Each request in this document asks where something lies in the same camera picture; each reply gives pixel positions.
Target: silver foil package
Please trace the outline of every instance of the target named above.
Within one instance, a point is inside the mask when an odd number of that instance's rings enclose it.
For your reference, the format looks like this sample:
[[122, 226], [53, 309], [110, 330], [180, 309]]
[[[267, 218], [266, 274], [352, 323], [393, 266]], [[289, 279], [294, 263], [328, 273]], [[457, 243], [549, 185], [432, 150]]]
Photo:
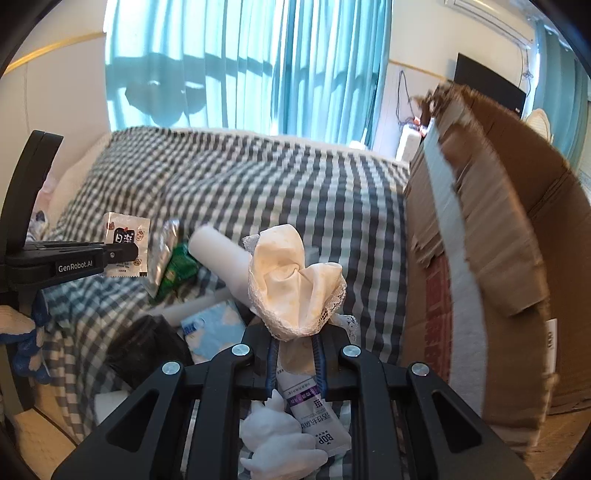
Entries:
[[160, 233], [154, 237], [154, 243], [150, 248], [148, 275], [143, 279], [144, 287], [152, 298], [155, 298], [158, 293], [166, 266], [178, 243], [179, 226], [180, 222], [176, 218], [166, 220]]

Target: black plastic bag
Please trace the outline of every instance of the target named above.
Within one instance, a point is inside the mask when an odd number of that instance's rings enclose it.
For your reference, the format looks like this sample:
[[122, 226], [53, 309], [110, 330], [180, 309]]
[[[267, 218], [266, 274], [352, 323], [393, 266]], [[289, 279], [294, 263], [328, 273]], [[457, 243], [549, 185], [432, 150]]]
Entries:
[[140, 317], [111, 342], [106, 363], [136, 389], [165, 362], [192, 365], [191, 352], [162, 315]]

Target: cardboard box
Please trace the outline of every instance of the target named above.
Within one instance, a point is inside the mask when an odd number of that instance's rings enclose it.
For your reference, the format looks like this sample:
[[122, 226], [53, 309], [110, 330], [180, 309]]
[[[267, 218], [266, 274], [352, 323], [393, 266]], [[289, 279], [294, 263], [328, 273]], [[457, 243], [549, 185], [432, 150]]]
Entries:
[[591, 398], [591, 207], [561, 155], [503, 107], [466, 87], [431, 100], [406, 192], [401, 362], [429, 363], [524, 453], [553, 390], [553, 411]]

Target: white paper towel roll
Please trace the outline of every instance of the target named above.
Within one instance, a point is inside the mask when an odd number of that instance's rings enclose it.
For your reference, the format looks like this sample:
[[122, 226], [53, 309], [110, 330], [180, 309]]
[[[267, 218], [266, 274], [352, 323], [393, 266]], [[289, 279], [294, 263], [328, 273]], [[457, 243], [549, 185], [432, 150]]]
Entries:
[[248, 298], [250, 253], [209, 225], [195, 230], [189, 239], [189, 253], [220, 277], [234, 298], [251, 307]]

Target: bed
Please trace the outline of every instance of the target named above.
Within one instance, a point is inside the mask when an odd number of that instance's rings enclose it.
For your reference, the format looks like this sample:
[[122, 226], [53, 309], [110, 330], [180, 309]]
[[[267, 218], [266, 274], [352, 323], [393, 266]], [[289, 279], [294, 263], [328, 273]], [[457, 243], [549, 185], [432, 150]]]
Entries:
[[[150, 218], [151, 238], [169, 218], [180, 219], [183, 239], [209, 223], [237, 243], [290, 223], [305, 246], [318, 247], [321, 261], [343, 266], [343, 312], [361, 324], [362, 345], [396, 362], [406, 295], [405, 165], [345, 147], [236, 131], [134, 127], [113, 133], [105, 145], [96, 161], [87, 159], [70, 178], [80, 185], [73, 200], [50, 205], [52, 227], [44, 239], [101, 241], [108, 211]], [[60, 209], [59, 219], [52, 219]], [[220, 286], [201, 270], [167, 302]], [[95, 426], [94, 396], [126, 389], [104, 364], [106, 349], [150, 308], [149, 298], [137, 278], [102, 275], [45, 295], [54, 319], [45, 358], [64, 421], [82, 440]], [[347, 425], [347, 405], [333, 408]], [[331, 459], [316, 478], [349, 474], [345, 455]]]

